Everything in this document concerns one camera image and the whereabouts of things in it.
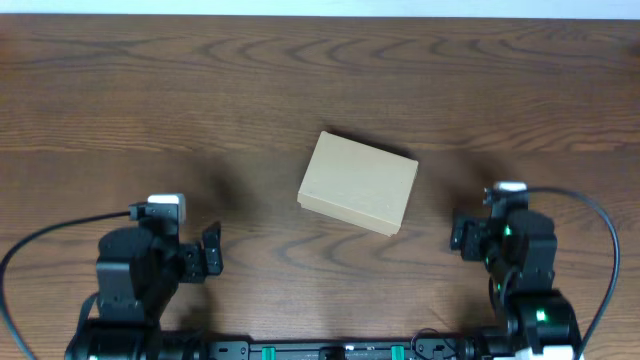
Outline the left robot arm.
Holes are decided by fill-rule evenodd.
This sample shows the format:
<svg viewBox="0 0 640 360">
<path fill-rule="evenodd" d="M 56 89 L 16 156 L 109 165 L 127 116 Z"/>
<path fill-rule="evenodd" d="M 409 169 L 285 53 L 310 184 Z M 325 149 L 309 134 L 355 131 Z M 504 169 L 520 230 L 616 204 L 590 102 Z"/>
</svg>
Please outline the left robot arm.
<svg viewBox="0 0 640 360">
<path fill-rule="evenodd" d="M 207 359 L 209 346 L 200 334 L 163 331 L 160 320 L 180 284 L 201 284 L 222 273 L 221 224 L 205 228 L 198 243 L 182 243 L 180 199 L 135 203 L 128 215 L 135 226 L 99 241 L 98 292 L 83 304 L 65 357 Z"/>
</svg>

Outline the cardboard box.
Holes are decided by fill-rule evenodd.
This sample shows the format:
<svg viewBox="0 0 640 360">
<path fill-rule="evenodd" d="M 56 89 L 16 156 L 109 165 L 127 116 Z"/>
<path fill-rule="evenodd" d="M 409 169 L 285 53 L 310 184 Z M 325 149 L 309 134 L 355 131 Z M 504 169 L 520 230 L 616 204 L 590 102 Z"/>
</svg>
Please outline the cardboard box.
<svg viewBox="0 0 640 360">
<path fill-rule="evenodd" d="M 418 165 L 323 131 L 297 201 L 304 209 L 392 236 L 401 228 Z"/>
</svg>

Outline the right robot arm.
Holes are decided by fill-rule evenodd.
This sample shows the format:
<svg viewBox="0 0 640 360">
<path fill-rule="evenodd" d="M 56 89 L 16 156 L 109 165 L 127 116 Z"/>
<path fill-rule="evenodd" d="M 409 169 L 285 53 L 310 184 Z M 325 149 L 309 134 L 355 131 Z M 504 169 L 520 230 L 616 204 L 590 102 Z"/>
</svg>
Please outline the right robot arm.
<svg viewBox="0 0 640 360">
<path fill-rule="evenodd" d="M 553 287 L 558 247 L 551 218 L 529 208 L 529 196 L 488 189 L 486 218 L 456 214 L 450 248 L 489 274 L 498 321 L 457 345 L 460 359 L 579 359 L 573 307 Z"/>
</svg>

